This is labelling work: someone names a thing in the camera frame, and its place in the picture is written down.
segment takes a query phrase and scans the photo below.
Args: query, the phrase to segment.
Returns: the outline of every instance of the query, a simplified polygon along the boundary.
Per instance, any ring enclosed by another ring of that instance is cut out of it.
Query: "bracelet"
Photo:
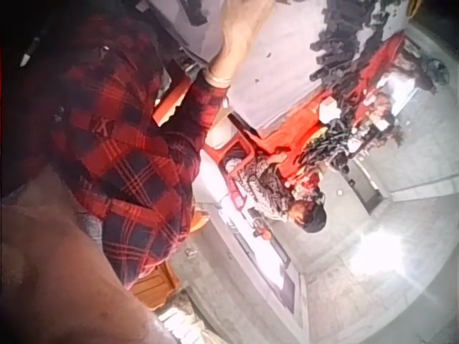
[[[216,77],[215,75],[212,74],[212,72],[210,71],[209,68],[206,68],[204,70],[204,76],[207,79],[209,79],[209,80],[211,80],[211,81],[213,81],[213,82],[215,82],[215,83],[217,83],[219,85],[222,85],[222,86],[230,86],[230,84],[231,84],[231,79],[225,79],[225,78],[222,78],[222,77]]]

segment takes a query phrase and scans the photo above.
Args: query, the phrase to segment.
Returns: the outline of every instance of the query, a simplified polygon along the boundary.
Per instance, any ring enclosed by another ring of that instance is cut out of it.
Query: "cable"
[[[413,19],[421,8],[422,0],[410,0],[408,4],[408,19]]]

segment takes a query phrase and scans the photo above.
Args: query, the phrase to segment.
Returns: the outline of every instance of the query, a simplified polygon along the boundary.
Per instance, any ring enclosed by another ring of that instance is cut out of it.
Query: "wooden door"
[[[167,263],[140,279],[131,292],[150,310],[163,306],[168,297],[179,288],[179,281]]]

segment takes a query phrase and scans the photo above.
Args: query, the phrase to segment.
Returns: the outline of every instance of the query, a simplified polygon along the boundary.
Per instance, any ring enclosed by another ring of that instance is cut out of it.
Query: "red plaid shirt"
[[[226,90],[199,75],[159,127],[151,114],[163,69],[147,28],[93,17],[63,42],[36,58],[21,104],[5,113],[21,118],[24,139],[9,178],[25,182],[57,162],[75,198],[102,220],[104,253],[130,285],[189,233],[199,151]]]

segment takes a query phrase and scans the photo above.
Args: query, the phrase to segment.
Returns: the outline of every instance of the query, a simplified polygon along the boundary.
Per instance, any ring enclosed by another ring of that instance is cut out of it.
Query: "wrist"
[[[241,51],[235,51],[227,44],[223,44],[218,54],[209,63],[208,69],[218,79],[232,80],[244,59],[245,55]]]

